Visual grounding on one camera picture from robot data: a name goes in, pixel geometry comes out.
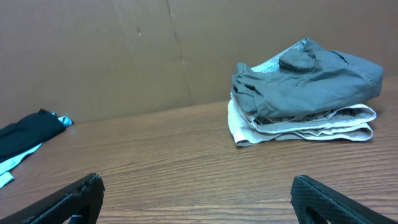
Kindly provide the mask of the black t-shirt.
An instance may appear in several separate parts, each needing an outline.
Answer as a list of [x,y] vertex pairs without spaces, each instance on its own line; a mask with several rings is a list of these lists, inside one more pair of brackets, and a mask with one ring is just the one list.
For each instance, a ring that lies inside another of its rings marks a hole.
[[1,128],[1,162],[52,139],[65,129],[56,116],[43,109]]

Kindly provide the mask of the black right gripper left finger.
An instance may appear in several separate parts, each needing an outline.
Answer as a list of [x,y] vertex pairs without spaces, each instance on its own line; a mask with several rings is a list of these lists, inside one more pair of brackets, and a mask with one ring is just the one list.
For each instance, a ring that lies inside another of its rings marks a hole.
[[95,224],[103,204],[105,187],[95,173],[3,219],[3,224]]

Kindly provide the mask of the beige folded garment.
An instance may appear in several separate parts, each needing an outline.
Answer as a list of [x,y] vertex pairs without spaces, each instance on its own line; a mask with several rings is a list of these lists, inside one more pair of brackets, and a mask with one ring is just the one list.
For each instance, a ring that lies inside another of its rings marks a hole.
[[[301,49],[305,39],[258,66],[248,67],[256,72],[272,72],[277,69],[280,56],[289,49]],[[264,141],[289,139],[367,141],[373,136],[369,123],[376,119],[377,114],[366,102],[306,116],[255,118],[242,110],[231,92],[228,125],[235,144],[241,147]]]

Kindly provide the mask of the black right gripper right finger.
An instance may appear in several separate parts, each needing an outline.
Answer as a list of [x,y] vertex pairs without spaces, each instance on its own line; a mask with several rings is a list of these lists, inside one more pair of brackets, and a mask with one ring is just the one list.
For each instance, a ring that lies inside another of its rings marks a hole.
[[307,175],[294,178],[290,194],[300,224],[397,224]]

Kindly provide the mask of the light blue printed t-shirt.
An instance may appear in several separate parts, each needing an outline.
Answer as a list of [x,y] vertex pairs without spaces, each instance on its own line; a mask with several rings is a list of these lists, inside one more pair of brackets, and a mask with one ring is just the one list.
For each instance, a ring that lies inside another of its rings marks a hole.
[[5,185],[11,183],[14,177],[11,175],[11,170],[17,167],[25,158],[33,154],[38,148],[40,148],[45,142],[42,142],[33,148],[26,150],[4,162],[1,163],[1,186],[3,188]]

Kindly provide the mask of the grey folded shorts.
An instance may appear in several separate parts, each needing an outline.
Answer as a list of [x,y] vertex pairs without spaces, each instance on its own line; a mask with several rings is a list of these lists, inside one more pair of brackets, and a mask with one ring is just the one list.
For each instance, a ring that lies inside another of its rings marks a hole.
[[384,69],[369,60],[325,50],[310,38],[289,49],[272,72],[238,63],[231,92],[255,118],[306,116],[363,103],[380,95]]

